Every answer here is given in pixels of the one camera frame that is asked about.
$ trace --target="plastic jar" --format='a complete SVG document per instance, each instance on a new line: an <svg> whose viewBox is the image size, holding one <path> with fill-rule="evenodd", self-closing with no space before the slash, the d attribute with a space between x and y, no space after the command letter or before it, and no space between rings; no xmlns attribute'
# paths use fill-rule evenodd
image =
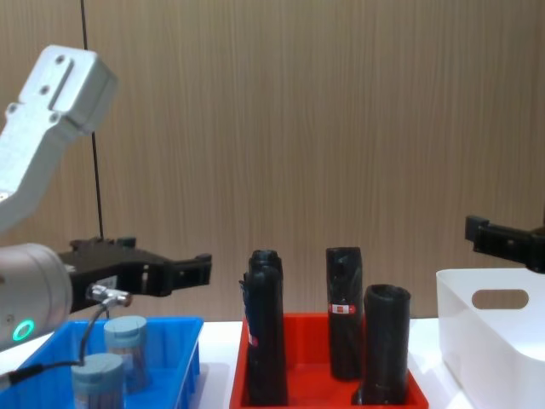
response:
<svg viewBox="0 0 545 409"><path fill-rule="evenodd" d="M108 352L123 359L125 390L129 394L144 389L148 384L146 325L146 319L136 315L109 320L104 325Z"/></svg>
<svg viewBox="0 0 545 409"><path fill-rule="evenodd" d="M123 409L123 360L115 354L85 357L72 366L76 409Z"/></svg>

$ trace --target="white robotic arm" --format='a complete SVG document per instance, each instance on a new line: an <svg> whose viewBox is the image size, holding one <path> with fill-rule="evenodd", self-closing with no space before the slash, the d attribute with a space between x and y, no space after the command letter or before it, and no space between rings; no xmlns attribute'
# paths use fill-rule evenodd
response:
<svg viewBox="0 0 545 409"><path fill-rule="evenodd" d="M37 208L66 147L98 127L116 85L96 53L55 45L41 53L0 135L0 233ZM0 248L0 351L53 331L71 306L54 251Z"/></svg>
<svg viewBox="0 0 545 409"><path fill-rule="evenodd" d="M93 52L42 52L0 135L0 233L34 212L66 147L102 122L116 85Z"/></svg>

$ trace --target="red label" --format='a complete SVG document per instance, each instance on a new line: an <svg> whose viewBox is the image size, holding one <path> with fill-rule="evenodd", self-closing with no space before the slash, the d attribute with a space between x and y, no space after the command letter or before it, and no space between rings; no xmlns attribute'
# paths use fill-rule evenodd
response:
<svg viewBox="0 0 545 409"><path fill-rule="evenodd" d="M327 309L332 314L356 314L355 305L329 304Z"/></svg>

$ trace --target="gray cylinder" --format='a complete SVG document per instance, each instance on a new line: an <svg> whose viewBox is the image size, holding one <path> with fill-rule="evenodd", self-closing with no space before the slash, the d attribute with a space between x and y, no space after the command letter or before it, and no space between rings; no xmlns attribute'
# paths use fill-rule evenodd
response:
<svg viewBox="0 0 545 409"><path fill-rule="evenodd" d="M72 284L43 245L0 248L0 350L58 328L72 307Z"/></svg>

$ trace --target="black tube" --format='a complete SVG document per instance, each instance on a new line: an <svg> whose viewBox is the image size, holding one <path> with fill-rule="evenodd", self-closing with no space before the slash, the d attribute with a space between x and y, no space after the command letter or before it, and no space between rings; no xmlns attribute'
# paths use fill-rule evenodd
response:
<svg viewBox="0 0 545 409"><path fill-rule="evenodd" d="M325 251L331 375L360 379L363 348L363 287L358 247Z"/></svg>
<svg viewBox="0 0 545 409"><path fill-rule="evenodd" d="M401 405L407 388L410 293L394 285L370 285L365 292L363 393L353 403Z"/></svg>
<svg viewBox="0 0 545 409"><path fill-rule="evenodd" d="M276 251L254 251L240 281L249 345L246 379L251 406L287 406L282 261Z"/></svg>

